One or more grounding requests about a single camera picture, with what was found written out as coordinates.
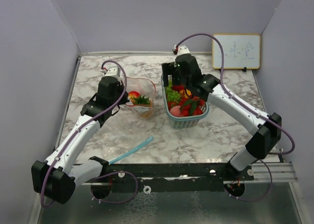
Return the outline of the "red toy apple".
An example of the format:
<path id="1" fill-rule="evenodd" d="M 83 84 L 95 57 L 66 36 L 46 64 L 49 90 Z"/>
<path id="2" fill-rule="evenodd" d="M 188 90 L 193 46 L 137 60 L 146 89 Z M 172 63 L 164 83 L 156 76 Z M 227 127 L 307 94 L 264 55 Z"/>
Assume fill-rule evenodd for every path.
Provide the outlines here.
<path id="1" fill-rule="evenodd" d="M 129 92 L 129 99 L 132 102 L 133 105 L 138 104 L 138 99 L 140 98 L 141 94 L 137 91 L 131 91 Z"/>

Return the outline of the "clear zip top bag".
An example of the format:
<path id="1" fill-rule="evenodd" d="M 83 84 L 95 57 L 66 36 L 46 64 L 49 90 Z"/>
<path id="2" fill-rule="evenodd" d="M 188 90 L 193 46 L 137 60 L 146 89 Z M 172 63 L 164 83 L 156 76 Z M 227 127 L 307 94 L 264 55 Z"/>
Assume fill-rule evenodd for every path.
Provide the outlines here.
<path id="1" fill-rule="evenodd" d="M 129 102 L 125 107 L 139 118 L 149 119 L 155 110 L 155 84 L 147 78 L 127 77 L 127 80 Z"/>

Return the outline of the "orange toy pineapple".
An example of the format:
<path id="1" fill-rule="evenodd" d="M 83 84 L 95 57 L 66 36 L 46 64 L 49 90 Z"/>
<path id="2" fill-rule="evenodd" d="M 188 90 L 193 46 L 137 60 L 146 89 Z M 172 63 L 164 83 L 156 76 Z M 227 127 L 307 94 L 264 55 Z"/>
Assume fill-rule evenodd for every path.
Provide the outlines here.
<path id="1" fill-rule="evenodd" d="M 131 110 L 140 118 L 149 119 L 153 115 L 154 103 L 145 95 L 141 95 L 138 104 L 133 105 Z"/>

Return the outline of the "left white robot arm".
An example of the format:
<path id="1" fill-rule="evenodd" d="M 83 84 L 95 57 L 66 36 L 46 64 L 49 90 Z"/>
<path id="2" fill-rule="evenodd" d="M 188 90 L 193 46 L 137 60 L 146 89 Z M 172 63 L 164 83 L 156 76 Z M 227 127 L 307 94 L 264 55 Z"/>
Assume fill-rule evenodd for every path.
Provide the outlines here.
<path id="1" fill-rule="evenodd" d="M 114 115 L 113 108 L 128 102 L 126 86 L 126 79 L 102 77 L 97 93 L 83 106 L 69 135 L 44 162 L 34 162 L 33 188 L 40 194 L 42 207 L 47 207 L 45 197 L 65 204 L 78 186 L 90 179 L 103 182 L 108 178 L 108 162 L 100 158 L 92 157 L 76 168 L 73 165 L 87 142 Z"/>

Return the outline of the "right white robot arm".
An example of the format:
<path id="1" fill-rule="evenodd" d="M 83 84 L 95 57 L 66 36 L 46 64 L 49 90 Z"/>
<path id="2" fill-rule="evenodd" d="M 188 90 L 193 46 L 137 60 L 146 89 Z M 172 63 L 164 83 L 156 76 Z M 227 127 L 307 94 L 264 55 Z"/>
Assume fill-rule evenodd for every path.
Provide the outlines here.
<path id="1" fill-rule="evenodd" d="M 222 109 L 252 135 L 245 147 L 229 160 L 225 168 L 228 179 L 237 180 L 248 165 L 264 159 L 279 142 L 281 116 L 254 108 L 224 87 L 214 75 L 203 74 L 193 55 L 179 55 L 174 62 L 163 63 L 161 68 L 163 86 L 167 87 L 170 82 L 183 85 L 194 97 Z"/>

